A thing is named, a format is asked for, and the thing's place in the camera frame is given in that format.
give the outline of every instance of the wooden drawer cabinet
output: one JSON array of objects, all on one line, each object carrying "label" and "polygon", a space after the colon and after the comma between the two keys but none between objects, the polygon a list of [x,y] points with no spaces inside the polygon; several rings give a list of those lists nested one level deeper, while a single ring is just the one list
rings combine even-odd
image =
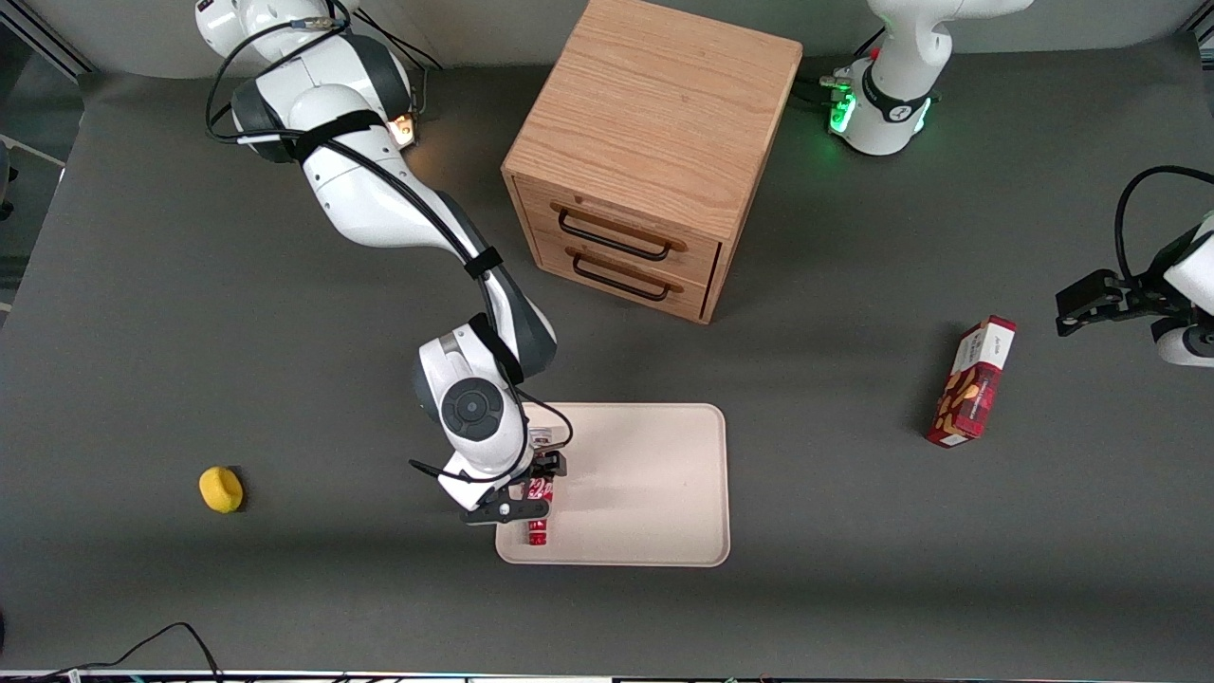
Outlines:
[{"label": "wooden drawer cabinet", "polygon": [[754,30],[590,0],[501,166],[537,264],[707,323],[800,56]]}]

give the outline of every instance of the beige tray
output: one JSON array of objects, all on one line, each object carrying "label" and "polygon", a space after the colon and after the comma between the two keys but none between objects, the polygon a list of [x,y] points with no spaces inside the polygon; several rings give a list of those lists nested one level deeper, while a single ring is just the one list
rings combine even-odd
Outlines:
[{"label": "beige tray", "polygon": [[[546,546],[527,523],[498,527],[512,564],[716,567],[730,554],[725,416],[708,404],[554,404],[573,422]],[[533,427],[561,421],[524,405]]]}]

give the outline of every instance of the drawer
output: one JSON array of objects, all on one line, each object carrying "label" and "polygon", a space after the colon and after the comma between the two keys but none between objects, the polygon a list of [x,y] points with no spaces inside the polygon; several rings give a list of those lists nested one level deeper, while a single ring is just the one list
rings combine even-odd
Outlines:
[{"label": "drawer", "polygon": [[534,234],[539,266],[580,284],[699,321],[707,288],[617,258],[589,252],[565,239]]},{"label": "drawer", "polygon": [[713,239],[676,233],[565,188],[517,177],[515,186],[534,233],[646,272],[704,285],[713,278],[719,252]]}]

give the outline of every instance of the gray table surface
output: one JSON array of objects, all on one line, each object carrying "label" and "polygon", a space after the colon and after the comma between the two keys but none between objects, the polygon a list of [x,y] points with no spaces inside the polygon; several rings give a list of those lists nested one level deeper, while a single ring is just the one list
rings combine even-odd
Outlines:
[{"label": "gray table surface", "polygon": [[[448,453],[409,376],[478,309],[455,261],[344,240],[296,167],[202,135],[204,82],[95,78],[0,331],[0,664],[188,620],[228,668],[1210,679],[1214,375],[1161,363],[1145,320],[1053,323],[1113,263],[1124,182],[1214,159],[1191,39],[960,56],[892,159],[792,106],[709,326],[529,262],[498,165],[544,76],[435,74],[409,163],[556,325],[533,393],[720,406],[730,559],[499,560],[405,466]],[[1212,199],[1144,186],[1134,261]],[[920,434],[989,313],[1020,331],[988,436],[940,450]],[[245,514],[199,501],[216,463]],[[185,637],[129,664],[202,667]]]}]

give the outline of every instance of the yellow sponge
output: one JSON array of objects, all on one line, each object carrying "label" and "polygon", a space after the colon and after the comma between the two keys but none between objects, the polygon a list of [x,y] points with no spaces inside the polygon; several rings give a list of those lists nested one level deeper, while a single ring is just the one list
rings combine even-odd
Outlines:
[{"label": "yellow sponge", "polygon": [[217,513],[236,512],[244,501],[244,488],[236,473],[226,467],[212,467],[198,478],[198,490],[206,507]]}]

